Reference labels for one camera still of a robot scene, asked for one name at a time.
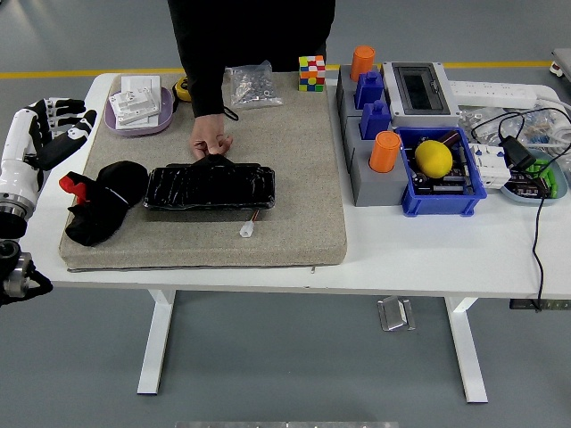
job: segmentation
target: person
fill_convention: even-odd
[[[169,0],[178,53],[192,98],[189,144],[196,159],[225,154],[222,79],[226,67],[259,65],[296,71],[300,56],[323,55],[335,0]]]

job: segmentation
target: table leg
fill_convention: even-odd
[[[149,290],[154,299],[153,321],[146,342],[137,394],[157,394],[161,381],[162,360],[169,337],[170,316],[176,290]]]
[[[467,309],[476,301],[475,298],[444,298],[448,309],[448,318],[452,330],[452,338],[456,347],[456,355],[464,383],[464,392],[468,403],[487,403],[484,379],[480,371],[480,363],[476,354],[476,346],[472,338],[468,322]]]

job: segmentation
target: orange cup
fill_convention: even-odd
[[[371,46],[357,46],[353,51],[353,62],[351,63],[351,80],[356,82],[359,80],[361,73],[371,71],[373,62],[375,61],[375,49]]]
[[[368,165],[376,172],[389,172],[394,168],[401,149],[401,137],[393,131],[381,131],[375,137]]]

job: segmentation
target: gray felt mat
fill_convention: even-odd
[[[162,75],[171,88],[179,75]],[[253,235],[239,234],[250,211],[150,211],[139,203],[107,241],[84,247],[62,234],[60,253],[70,270],[176,267],[283,267],[334,265],[347,249],[327,94],[297,90],[297,73],[274,73],[283,105],[239,110],[227,119],[234,136],[227,157],[276,172],[276,205],[260,212]],[[120,90],[116,78],[110,93]],[[230,106],[229,77],[224,94]],[[83,174],[95,179],[115,161],[150,172],[169,163],[192,163],[190,104],[181,103],[170,126],[155,136],[123,137],[102,122]]]

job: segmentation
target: power strip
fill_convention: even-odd
[[[541,300],[541,310],[571,310],[571,300]],[[510,309],[535,309],[530,299],[510,299]]]
[[[458,105],[529,110],[537,101],[529,85],[451,80],[450,86]]]

